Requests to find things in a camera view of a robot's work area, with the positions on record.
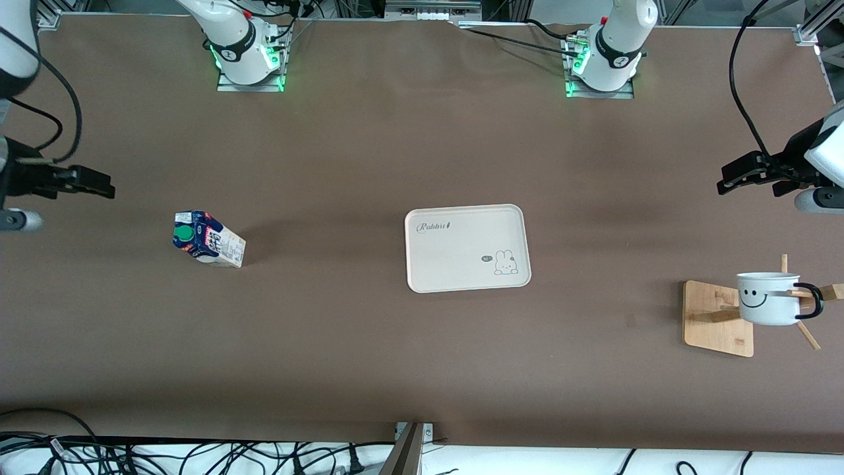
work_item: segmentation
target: green cap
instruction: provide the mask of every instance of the green cap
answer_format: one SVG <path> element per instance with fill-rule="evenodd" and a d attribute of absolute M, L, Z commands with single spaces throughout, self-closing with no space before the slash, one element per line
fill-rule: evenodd
<path fill-rule="evenodd" d="M 177 226 L 173 230 L 173 236 L 179 238 L 180 241 L 190 241 L 193 239 L 193 226 Z"/>

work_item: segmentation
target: mug rim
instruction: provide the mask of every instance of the mug rim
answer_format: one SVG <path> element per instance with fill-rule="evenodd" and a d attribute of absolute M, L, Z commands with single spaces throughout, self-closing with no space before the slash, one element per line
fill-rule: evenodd
<path fill-rule="evenodd" d="M 745 280 L 757 281 L 791 281 L 792 279 L 799 279 L 799 274 L 791 274 L 789 272 L 744 272 L 737 274 L 736 277 Z"/>

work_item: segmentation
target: mug handle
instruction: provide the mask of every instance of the mug handle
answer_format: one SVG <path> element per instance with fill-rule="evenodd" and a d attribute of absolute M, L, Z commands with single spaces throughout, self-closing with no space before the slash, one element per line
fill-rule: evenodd
<path fill-rule="evenodd" d="M 809 292 L 812 292 L 812 297 L 814 297 L 814 311 L 811 314 L 799 314 L 794 315 L 795 319 L 798 320 L 805 320 L 805 319 L 813 319 L 820 315 L 821 312 L 824 311 L 824 298 L 820 295 L 820 289 L 818 287 L 813 286 L 812 284 L 805 284 L 803 282 L 797 282 L 794 284 L 795 287 L 802 287 L 807 289 Z"/>

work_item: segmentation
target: smiley face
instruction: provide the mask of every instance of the smiley face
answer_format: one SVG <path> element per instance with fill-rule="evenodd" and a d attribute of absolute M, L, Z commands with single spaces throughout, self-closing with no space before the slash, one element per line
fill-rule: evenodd
<path fill-rule="evenodd" d="M 738 295 L 738 300 L 740 300 L 741 304 L 744 305 L 747 308 L 758 308 L 758 307 L 761 307 L 762 305 L 764 305 L 765 302 L 768 301 L 768 294 L 763 294 L 764 297 L 762 298 L 762 301 L 759 302 L 759 295 L 758 295 L 759 293 L 755 290 L 749 291 L 749 290 L 745 289 L 743 294 L 744 295 L 742 295 L 742 294 Z M 759 302 L 759 303 L 757 303 L 756 305 L 750 305 L 750 304 L 748 304 L 747 302 L 744 301 L 745 299 L 747 299 L 747 301 L 751 302 L 751 303 L 755 303 L 755 302 Z"/>

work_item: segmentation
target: wooden stand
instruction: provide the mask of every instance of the wooden stand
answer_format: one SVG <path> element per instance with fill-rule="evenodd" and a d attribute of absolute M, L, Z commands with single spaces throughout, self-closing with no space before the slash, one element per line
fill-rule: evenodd
<path fill-rule="evenodd" d="M 780 271 L 788 272 L 788 254 L 781 256 Z M 844 284 L 822 287 L 820 292 L 825 302 L 842 300 Z M 794 290 L 789 293 L 800 297 L 801 308 L 814 306 L 810 292 Z M 752 357 L 753 324 L 741 319 L 738 294 L 734 288 L 687 281 L 683 285 L 683 341 L 693 347 Z M 797 327 L 809 345 L 820 350 L 806 324 L 798 321 Z"/>

